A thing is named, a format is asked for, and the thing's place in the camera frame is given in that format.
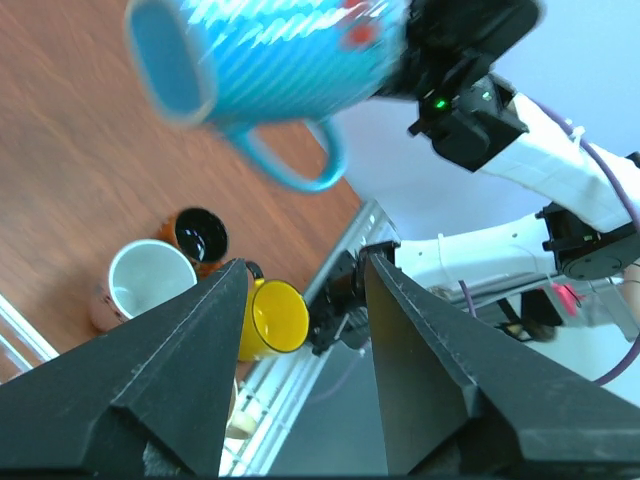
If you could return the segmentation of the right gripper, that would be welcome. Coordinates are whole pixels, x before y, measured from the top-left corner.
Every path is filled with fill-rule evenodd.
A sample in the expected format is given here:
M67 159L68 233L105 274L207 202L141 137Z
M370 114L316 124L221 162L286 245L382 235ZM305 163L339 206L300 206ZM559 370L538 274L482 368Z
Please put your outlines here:
M539 19L533 0L412 1L404 50L376 95L451 99L485 76Z

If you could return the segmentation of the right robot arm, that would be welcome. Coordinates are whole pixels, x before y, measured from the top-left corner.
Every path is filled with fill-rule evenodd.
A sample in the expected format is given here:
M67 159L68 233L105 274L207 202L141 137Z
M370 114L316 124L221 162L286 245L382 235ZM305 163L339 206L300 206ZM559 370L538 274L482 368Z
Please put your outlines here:
M493 63L541 16L535 1L413 1L399 69L383 97L415 100L412 135L470 172L548 200L496 227L404 240L386 257L424 287L473 275L619 273L639 255L639 159L588 142L558 114L495 75Z

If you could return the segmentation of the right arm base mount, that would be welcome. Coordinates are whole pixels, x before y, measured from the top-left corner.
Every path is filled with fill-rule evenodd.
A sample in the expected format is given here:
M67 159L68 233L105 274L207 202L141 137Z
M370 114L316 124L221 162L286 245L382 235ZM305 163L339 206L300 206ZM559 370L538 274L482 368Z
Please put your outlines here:
M364 348L371 334L364 286L364 270L370 254L395 264L399 241L366 245L356 254L343 250L333 262L327 278L309 306L307 343L312 354L321 356L342 342L352 350Z

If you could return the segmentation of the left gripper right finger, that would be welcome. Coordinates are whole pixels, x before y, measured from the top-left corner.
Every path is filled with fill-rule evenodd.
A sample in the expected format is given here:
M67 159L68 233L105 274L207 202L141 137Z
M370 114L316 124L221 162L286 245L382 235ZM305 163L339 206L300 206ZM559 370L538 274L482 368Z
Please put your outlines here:
M635 475L639 410L424 290L365 269L387 467L400 475Z

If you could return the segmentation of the blue floral mug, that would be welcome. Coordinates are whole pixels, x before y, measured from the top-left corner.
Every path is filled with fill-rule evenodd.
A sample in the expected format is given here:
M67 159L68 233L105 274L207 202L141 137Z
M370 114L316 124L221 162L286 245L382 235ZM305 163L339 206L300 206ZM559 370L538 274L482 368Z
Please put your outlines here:
M333 115L397 70L407 13L404 1L131 1L124 30L167 123L211 127L274 181L319 193L347 166ZM323 137L326 164L316 178L290 169L256 134L294 120Z

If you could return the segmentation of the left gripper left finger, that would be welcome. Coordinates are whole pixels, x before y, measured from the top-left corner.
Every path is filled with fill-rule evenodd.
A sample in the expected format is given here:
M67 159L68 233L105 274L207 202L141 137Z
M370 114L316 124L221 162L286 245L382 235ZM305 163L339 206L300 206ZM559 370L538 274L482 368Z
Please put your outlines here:
M240 259L1 389L5 475L219 470L248 294Z

